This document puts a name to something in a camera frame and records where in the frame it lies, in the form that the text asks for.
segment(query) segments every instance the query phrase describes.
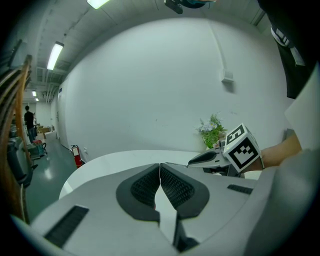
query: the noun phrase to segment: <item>person in black shirt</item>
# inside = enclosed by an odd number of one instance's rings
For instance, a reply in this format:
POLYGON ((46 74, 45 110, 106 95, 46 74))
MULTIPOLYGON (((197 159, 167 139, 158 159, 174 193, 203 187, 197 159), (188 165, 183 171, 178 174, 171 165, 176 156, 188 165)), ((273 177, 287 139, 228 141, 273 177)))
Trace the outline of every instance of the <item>person in black shirt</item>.
POLYGON ((34 115, 29 111, 29 106, 25 106, 26 113, 24 114, 24 122, 28 130, 29 140, 32 143, 35 140, 34 132, 34 115))

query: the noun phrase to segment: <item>black device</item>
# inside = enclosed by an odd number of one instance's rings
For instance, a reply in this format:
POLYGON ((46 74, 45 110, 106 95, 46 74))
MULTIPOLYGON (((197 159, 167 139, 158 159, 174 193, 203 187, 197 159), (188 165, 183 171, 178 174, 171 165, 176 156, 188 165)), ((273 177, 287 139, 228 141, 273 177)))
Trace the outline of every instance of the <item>black device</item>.
POLYGON ((164 4, 177 14, 182 14, 184 12, 182 6, 197 9, 204 6, 206 3, 190 3, 187 0, 164 0, 164 4))

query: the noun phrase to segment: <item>white ceiling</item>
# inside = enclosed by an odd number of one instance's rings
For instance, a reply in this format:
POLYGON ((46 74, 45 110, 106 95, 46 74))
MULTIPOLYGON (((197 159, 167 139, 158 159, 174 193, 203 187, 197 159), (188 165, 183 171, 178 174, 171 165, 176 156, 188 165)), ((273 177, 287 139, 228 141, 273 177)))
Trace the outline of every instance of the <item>white ceiling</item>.
MULTIPOLYGON (((50 0, 38 30, 30 87, 44 86, 48 91, 49 83, 60 84, 78 54, 99 35, 125 20, 166 8, 164 0, 110 0, 99 9, 92 8, 87 0, 50 0), (64 48, 52 73, 46 67, 56 41, 64 43, 64 48)), ((218 0, 203 8, 233 15, 257 26, 261 33, 270 31, 257 0, 218 0)))

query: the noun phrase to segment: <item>red object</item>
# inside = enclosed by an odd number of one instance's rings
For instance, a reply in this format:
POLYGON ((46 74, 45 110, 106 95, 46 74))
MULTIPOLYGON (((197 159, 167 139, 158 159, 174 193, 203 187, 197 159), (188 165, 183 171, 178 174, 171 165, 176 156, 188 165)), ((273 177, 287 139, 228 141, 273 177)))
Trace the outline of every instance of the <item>red object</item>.
POLYGON ((73 147, 71 148, 71 150, 73 153, 75 165, 77 168, 80 168, 82 166, 82 161, 81 161, 81 157, 80 157, 79 147, 77 145, 72 145, 72 146, 73 147))

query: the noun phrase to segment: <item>white cube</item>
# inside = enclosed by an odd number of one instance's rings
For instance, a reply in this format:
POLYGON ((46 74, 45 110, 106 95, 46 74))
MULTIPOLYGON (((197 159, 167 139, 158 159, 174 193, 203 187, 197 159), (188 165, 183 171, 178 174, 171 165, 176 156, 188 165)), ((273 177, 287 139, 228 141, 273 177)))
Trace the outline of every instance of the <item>white cube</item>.
POLYGON ((243 123, 227 133, 223 156, 239 173, 251 165, 260 155, 261 151, 255 137, 243 123))

